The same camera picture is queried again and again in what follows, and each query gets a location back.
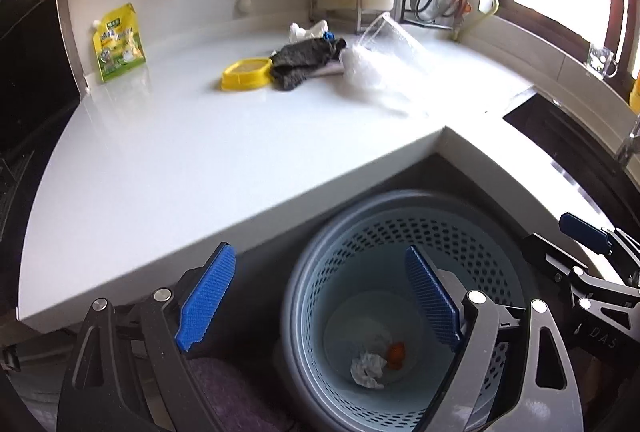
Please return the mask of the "clear plastic bag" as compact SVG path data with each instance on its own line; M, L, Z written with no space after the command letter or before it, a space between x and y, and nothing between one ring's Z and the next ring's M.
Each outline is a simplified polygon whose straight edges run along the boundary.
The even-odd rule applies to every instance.
M360 96L382 96L390 90L394 58L363 46L352 46L340 54L348 88Z

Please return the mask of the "dark grey rag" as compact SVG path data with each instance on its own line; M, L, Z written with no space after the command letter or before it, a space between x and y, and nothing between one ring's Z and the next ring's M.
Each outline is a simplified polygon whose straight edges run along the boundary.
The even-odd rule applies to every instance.
M314 72L337 61L346 47L343 38L312 38L288 44L271 56L270 76L281 90L292 91Z

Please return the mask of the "white tissue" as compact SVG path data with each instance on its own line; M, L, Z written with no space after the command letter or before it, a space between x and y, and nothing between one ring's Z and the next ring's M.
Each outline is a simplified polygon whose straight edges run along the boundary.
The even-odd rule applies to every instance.
M304 40L323 38L328 31L329 24L326 20L321 20L309 28L292 23L288 28L288 41L291 44L296 44L296 42Z

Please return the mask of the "blue perforated trash bin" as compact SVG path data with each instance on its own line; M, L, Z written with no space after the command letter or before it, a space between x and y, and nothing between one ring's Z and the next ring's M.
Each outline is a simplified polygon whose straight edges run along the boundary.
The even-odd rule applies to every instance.
M538 295L514 237L484 212L434 192L376 195L343 211L300 255L288 281L281 338L288 389L320 431L409 431L420 421L454 354L420 312L405 271L411 246L465 290L524 307ZM385 358L404 342L401 370L383 390L352 381L362 353Z

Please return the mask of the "black kitchen sink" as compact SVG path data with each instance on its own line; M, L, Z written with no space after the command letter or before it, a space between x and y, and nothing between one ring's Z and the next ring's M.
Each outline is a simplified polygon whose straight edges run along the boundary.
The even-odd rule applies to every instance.
M551 156L614 226L639 236L638 187L586 129L538 93L504 120Z

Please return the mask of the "orange scrap in bin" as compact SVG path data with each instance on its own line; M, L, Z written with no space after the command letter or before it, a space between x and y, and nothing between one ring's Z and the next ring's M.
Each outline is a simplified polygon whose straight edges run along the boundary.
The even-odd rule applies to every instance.
M401 370L406 359L406 347L404 342L392 343L386 351L386 367L390 370Z

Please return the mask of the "metal sink faucet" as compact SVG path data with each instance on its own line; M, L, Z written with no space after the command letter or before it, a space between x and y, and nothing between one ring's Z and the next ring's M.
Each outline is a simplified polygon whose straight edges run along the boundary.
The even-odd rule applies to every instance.
M622 167L626 168L631 158L640 153L640 115L637 116L634 126L632 126L627 137L623 140L615 154L615 160Z

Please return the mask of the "crumpled paper in bin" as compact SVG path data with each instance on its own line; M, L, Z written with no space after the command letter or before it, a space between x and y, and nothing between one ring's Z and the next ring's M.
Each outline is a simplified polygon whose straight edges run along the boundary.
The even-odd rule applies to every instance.
M349 372L352 381L364 389L383 390L384 386L380 379L383 377L386 364L387 362L382 356L364 352L354 358L350 364Z

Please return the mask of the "yellow bottle on sill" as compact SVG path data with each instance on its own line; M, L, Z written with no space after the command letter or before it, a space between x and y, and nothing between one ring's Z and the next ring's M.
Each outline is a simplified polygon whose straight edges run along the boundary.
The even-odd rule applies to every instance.
M634 114L640 114L640 76L634 81L634 86L629 93L628 105Z

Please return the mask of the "clear glass mug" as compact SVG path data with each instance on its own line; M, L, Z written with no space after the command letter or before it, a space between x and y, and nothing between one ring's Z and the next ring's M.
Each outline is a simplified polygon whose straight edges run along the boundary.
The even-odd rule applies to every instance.
M594 44L589 47L586 66L593 74L601 78L613 78L618 70L614 52L609 48L595 46Z

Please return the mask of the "clear plastic cup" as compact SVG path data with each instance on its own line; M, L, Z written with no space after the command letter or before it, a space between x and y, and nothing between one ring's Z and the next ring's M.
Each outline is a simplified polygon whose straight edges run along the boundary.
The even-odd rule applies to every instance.
M418 54L422 44L396 22L388 12L379 15L363 32L359 47L381 53L394 53L404 59Z

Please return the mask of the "yellow green refill pouch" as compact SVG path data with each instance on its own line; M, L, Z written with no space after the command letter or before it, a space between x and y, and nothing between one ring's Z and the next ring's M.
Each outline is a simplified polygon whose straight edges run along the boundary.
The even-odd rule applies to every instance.
M102 82L146 62L137 12L128 2L92 23L92 45Z

